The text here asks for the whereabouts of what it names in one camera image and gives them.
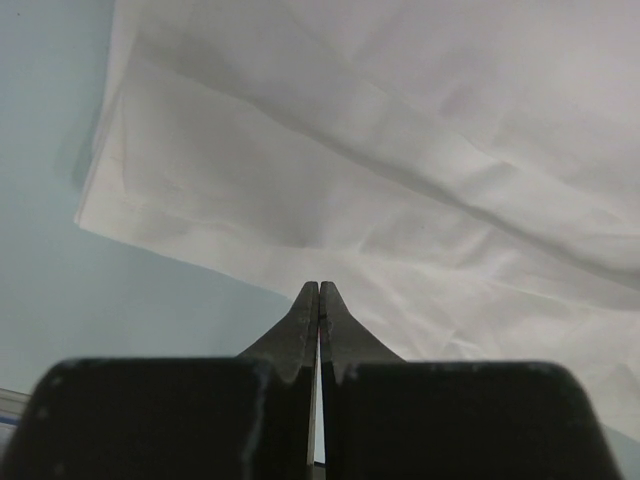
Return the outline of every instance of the white sheet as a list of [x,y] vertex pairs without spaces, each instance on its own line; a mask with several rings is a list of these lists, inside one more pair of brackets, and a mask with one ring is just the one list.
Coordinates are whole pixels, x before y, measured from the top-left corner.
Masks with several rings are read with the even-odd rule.
[[142,3],[80,226],[289,296],[334,280],[406,358],[561,362],[640,440],[639,6]]

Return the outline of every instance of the blue surface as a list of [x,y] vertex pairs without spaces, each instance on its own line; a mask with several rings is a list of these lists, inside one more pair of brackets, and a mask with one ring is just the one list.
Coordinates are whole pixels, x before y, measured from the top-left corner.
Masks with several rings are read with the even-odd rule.
[[[29,392],[70,356],[233,355],[290,304],[73,223],[112,11],[113,0],[0,2],[2,388]],[[640,444],[607,435],[627,478],[640,479]]]

